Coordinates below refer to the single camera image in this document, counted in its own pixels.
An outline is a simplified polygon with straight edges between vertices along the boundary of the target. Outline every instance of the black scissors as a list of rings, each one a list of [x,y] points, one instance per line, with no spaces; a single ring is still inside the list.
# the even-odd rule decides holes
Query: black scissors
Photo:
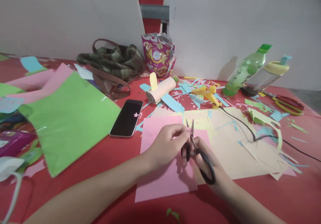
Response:
[[[194,120],[193,120],[193,122],[192,122],[192,134],[191,134],[191,136],[190,136],[190,139],[191,139],[191,142],[192,142],[193,145],[194,145],[194,149],[195,149],[196,155],[197,155],[197,154],[200,154],[200,155],[201,155],[201,157],[203,158],[203,160],[204,160],[205,163],[207,164],[208,169],[209,169],[210,172],[211,172],[212,178],[209,179],[209,178],[207,177],[207,175],[200,169],[201,174],[202,174],[202,177],[203,177],[203,179],[205,180],[205,182],[206,182],[207,184],[213,185],[213,184],[215,183],[215,172],[214,172],[214,169],[213,169],[213,165],[211,164],[211,162],[210,162],[210,160],[208,159],[207,155],[206,155],[201,149],[199,149],[199,148],[196,146],[195,142],[194,142]],[[191,151],[190,144],[189,144],[188,142],[185,142],[185,144],[184,144],[183,147],[181,148],[181,155],[182,155],[182,156],[183,156],[183,149],[184,149],[184,148],[186,149],[186,160],[187,160],[187,162],[188,162],[189,159],[190,159],[190,157],[191,157],[191,156],[190,156],[190,151]]]

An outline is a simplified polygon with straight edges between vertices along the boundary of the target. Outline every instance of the plaid bag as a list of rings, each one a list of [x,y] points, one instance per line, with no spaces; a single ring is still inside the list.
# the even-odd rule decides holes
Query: plaid bag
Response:
[[[101,47],[97,50],[95,43],[100,40],[111,43],[115,47],[113,49]],[[128,47],[122,46],[99,38],[94,41],[92,49],[93,53],[80,53],[77,56],[77,62],[80,65],[91,65],[95,83],[102,92],[116,99],[128,96],[130,87],[127,82],[145,70],[144,58],[137,47],[133,44]],[[111,93],[106,89],[105,81],[109,81],[114,86],[125,85],[129,90],[125,93]]]

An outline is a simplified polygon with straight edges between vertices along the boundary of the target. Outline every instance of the scissors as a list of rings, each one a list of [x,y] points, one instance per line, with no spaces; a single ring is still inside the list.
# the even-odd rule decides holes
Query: scissors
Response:
[[[202,174],[202,177],[203,177],[203,179],[205,180],[205,182],[206,182],[207,184],[213,185],[213,184],[215,183],[215,173],[214,173],[213,165],[211,164],[211,162],[210,162],[210,160],[208,159],[207,155],[206,155],[201,149],[199,149],[199,148],[196,146],[195,142],[194,142],[194,120],[193,120],[193,122],[192,122],[192,134],[191,134],[191,136],[190,136],[190,139],[191,139],[191,142],[192,142],[193,145],[194,145],[194,149],[195,149],[196,155],[197,155],[197,154],[200,154],[200,155],[201,155],[201,157],[203,158],[203,160],[204,160],[205,163],[207,164],[208,169],[209,169],[210,172],[211,172],[212,178],[209,179],[209,178],[207,177],[207,175],[200,169],[201,174]],[[184,144],[183,147],[181,148],[181,155],[182,155],[182,156],[183,156],[183,149],[184,149],[184,148],[186,149],[186,160],[187,160],[187,162],[188,162],[189,159],[190,159],[190,157],[191,157],[191,156],[190,156],[190,151],[191,151],[190,144],[189,144],[188,142],[185,142],[185,144]]]
[[[265,93],[267,96],[271,97],[275,101],[274,103],[280,109],[284,110],[285,112],[288,112],[292,115],[302,115],[303,114],[302,110],[304,110],[305,108],[300,102],[298,102],[294,99],[291,99],[289,97],[286,97],[286,96],[274,95],[274,94],[268,93],[266,91],[263,91],[263,93]],[[295,112],[287,109],[284,106],[287,106],[287,107],[293,109]]]

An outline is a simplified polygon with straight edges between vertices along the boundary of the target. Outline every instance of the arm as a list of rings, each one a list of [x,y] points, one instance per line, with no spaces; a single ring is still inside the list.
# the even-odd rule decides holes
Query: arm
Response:
[[[25,224],[49,221],[59,224],[92,223],[140,177],[174,159],[189,134],[182,124],[164,126],[147,151],[61,192],[36,211]]]
[[[196,137],[194,138],[194,141],[197,146],[207,154],[214,167],[216,183],[209,186],[209,188],[224,201],[226,201],[241,223],[285,223],[268,209],[266,209],[244,189],[238,186],[226,174],[217,157],[202,139]],[[210,178],[210,172],[202,157],[197,155],[196,157],[194,156],[192,158],[195,160],[196,165],[201,168]]]

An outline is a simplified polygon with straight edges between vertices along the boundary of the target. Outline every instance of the hand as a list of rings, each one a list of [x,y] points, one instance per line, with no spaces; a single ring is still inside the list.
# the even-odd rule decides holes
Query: hand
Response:
[[[208,156],[210,162],[213,165],[214,172],[215,172],[215,184],[214,185],[209,185],[210,189],[215,192],[216,194],[227,194],[233,188],[234,182],[232,179],[226,174],[225,170],[221,166],[220,162],[218,161],[217,157],[213,153],[213,151],[207,146],[207,144],[200,138],[200,137],[195,137],[194,142],[197,145],[198,148],[200,148],[202,151],[205,152],[205,154]],[[204,173],[208,176],[208,178],[211,178],[211,173],[207,167],[207,164],[203,160],[200,154],[195,156],[194,152],[194,146],[191,143],[191,158],[195,161],[196,165],[198,168],[200,168]],[[183,150],[183,166],[187,166],[187,161],[186,161],[186,151],[185,149]]]
[[[171,162],[189,140],[190,134],[190,129],[183,124],[165,125],[146,151],[153,169]]]

